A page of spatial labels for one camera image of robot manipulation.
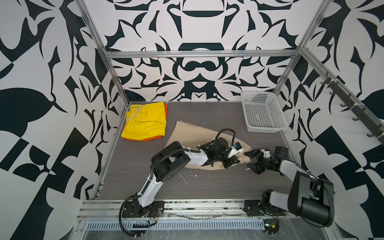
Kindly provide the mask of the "beige shorts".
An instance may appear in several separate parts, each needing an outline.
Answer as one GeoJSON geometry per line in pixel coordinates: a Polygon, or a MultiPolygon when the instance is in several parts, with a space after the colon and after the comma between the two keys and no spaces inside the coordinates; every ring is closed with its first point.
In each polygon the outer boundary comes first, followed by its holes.
{"type": "MultiPolygon", "coordinates": [[[[176,127],[172,132],[172,134],[170,135],[170,139],[166,143],[165,147],[177,141],[183,147],[197,149],[198,145],[203,145],[205,143],[212,141],[214,137],[216,137],[217,133],[218,133],[217,131],[206,129],[200,126],[195,126],[182,121],[177,121],[176,127]]],[[[231,132],[225,131],[220,135],[220,137],[224,138],[228,142],[228,144],[230,144],[233,134],[231,132]]],[[[252,147],[236,137],[235,143],[237,142],[239,142],[244,149],[243,152],[236,154],[238,160],[240,161],[240,163],[237,165],[250,163],[251,159],[245,156],[244,153],[252,150],[252,147]]],[[[223,163],[221,162],[215,162],[213,167],[211,165],[199,166],[196,164],[190,164],[190,165],[188,164],[186,168],[200,169],[200,170],[207,170],[207,171],[218,171],[218,170],[225,169],[223,163]]]]}

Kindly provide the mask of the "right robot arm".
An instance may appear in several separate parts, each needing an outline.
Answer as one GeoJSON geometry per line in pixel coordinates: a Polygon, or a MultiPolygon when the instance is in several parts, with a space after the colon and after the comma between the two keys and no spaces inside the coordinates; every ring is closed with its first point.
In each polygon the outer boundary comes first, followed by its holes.
{"type": "Polygon", "coordinates": [[[334,185],[328,180],[312,175],[289,158],[289,149],[276,147],[274,152],[252,150],[245,156],[256,160],[247,166],[260,175],[266,170],[278,172],[292,181],[288,194],[274,190],[263,192],[256,207],[247,207],[261,214],[281,214],[288,212],[316,227],[330,226],[335,217],[334,185]]]}

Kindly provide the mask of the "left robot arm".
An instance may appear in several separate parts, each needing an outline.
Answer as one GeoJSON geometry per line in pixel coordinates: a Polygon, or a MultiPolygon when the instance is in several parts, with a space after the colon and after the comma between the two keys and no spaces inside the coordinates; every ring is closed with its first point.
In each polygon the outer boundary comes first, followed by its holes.
{"type": "Polygon", "coordinates": [[[151,159],[149,176],[137,193],[140,208],[149,207],[162,185],[176,176],[184,167],[188,165],[212,167],[214,163],[220,162],[227,169],[240,162],[236,154],[243,150],[239,142],[231,141],[229,145],[221,137],[216,137],[211,142],[198,146],[197,149],[185,148],[179,142],[173,142],[151,159]]]}

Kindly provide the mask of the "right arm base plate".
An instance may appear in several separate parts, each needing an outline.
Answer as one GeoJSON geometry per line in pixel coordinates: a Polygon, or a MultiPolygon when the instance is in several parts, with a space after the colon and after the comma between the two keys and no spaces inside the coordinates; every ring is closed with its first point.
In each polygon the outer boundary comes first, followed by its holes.
{"type": "Polygon", "coordinates": [[[244,200],[244,212],[248,217],[255,216],[285,216],[285,211],[274,207],[269,203],[264,203],[262,200],[244,200]]]}

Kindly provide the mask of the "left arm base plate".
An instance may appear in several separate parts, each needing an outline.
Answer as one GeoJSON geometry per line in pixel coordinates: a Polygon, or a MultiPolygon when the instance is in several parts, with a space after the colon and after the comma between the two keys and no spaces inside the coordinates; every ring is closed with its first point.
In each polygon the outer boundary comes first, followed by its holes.
{"type": "Polygon", "coordinates": [[[163,214],[165,202],[154,201],[147,207],[142,207],[138,200],[129,201],[123,204],[122,217],[123,218],[141,218],[149,217],[154,218],[163,214]]]}

